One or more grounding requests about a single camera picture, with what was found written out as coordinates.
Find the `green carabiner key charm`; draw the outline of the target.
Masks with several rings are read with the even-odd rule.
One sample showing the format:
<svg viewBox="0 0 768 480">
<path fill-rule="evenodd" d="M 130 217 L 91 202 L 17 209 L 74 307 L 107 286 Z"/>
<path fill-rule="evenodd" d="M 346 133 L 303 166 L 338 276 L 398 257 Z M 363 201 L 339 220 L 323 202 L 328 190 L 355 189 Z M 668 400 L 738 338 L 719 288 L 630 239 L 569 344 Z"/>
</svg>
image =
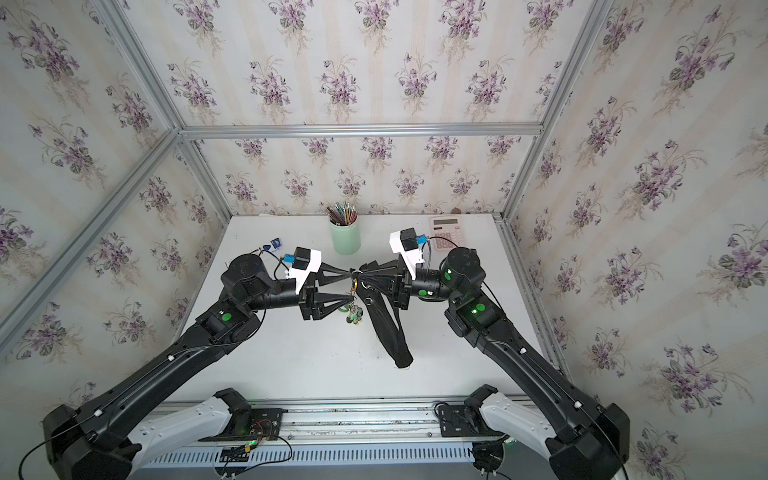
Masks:
<svg viewBox="0 0 768 480">
<path fill-rule="evenodd" d="M 342 306 L 338 311 L 345 315 L 346 323 L 351 325 L 360 324 L 365 314 L 364 309 L 355 303 Z"/>
</svg>

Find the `black fabric shoulder bag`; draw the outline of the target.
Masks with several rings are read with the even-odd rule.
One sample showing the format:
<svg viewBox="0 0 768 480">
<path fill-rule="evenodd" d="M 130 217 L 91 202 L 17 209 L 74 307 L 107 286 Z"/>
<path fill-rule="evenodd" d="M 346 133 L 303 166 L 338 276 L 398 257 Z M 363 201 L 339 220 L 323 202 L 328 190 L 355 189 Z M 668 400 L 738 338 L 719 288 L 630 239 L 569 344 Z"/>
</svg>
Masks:
<svg viewBox="0 0 768 480">
<path fill-rule="evenodd" d="M 380 344 L 388 356 L 394 361 L 398 369 L 405 369 L 413 363 L 413 356 L 409 350 L 407 340 L 402 329 L 402 323 L 399 316 L 400 310 L 393 310 L 389 303 L 368 305 L 365 300 L 365 283 L 358 279 L 358 288 L 356 295 L 362 300 L 366 311 L 370 317 L 374 332 Z"/>
</svg>

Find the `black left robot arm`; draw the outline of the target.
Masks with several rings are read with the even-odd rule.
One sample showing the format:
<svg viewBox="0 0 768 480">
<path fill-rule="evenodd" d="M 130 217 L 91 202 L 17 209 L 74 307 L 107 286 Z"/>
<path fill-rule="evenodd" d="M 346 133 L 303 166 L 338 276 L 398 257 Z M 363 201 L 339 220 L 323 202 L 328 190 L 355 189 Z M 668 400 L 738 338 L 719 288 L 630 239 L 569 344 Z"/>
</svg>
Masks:
<svg viewBox="0 0 768 480">
<path fill-rule="evenodd" d="M 245 420 L 247 400 L 233 388 L 161 419 L 149 414 L 199 372 L 247 342 L 270 309 L 296 306 L 321 320 L 352 301 L 320 287 L 354 277 L 327 265 L 318 250 L 297 248 L 274 279 L 256 253 L 232 260 L 218 300 L 169 347 L 134 374 L 78 408 L 60 405 L 42 422 L 46 457 L 60 479 L 127 479 L 151 461 Z"/>
</svg>

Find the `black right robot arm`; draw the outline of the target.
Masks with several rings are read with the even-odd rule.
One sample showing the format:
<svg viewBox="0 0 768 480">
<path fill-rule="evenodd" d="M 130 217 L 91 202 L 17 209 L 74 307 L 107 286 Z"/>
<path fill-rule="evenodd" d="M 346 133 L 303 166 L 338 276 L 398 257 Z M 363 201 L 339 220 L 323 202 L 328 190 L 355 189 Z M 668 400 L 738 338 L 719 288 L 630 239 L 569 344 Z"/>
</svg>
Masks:
<svg viewBox="0 0 768 480">
<path fill-rule="evenodd" d="M 354 273 L 357 296 L 377 337 L 399 368 L 413 356 L 399 313 L 413 297 L 443 302 L 451 330 L 496 363 L 533 401 L 520 407 L 490 385 L 465 401 L 473 423 L 524 443 L 559 479 L 613 479 L 627 473 L 630 419 L 616 404 L 602 406 L 556 370 L 483 292 L 486 272 L 475 250 L 456 247 L 437 269 L 408 269 L 403 258 L 365 264 Z"/>
</svg>

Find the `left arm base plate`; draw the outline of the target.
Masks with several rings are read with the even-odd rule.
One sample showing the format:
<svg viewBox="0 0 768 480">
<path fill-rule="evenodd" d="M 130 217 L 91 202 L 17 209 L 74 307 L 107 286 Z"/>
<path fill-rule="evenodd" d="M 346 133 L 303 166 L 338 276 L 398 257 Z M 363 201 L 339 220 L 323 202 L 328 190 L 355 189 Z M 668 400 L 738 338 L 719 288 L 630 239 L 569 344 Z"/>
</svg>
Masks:
<svg viewBox="0 0 768 480">
<path fill-rule="evenodd" d="M 281 408 L 252 408 L 248 412 L 237 412 L 221 433 L 202 438 L 201 442 L 276 440 L 284 413 Z"/>
</svg>

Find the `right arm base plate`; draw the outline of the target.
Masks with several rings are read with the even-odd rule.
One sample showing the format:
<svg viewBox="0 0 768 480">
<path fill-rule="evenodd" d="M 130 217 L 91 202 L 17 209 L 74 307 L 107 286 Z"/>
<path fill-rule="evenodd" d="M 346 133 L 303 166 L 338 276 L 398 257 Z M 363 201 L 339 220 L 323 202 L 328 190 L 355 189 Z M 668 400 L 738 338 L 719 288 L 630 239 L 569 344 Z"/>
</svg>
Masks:
<svg viewBox="0 0 768 480">
<path fill-rule="evenodd" d="M 501 438 L 505 434 L 491 429 L 480 414 L 464 404 L 438 402 L 433 406 L 443 438 L 478 437 Z"/>
</svg>

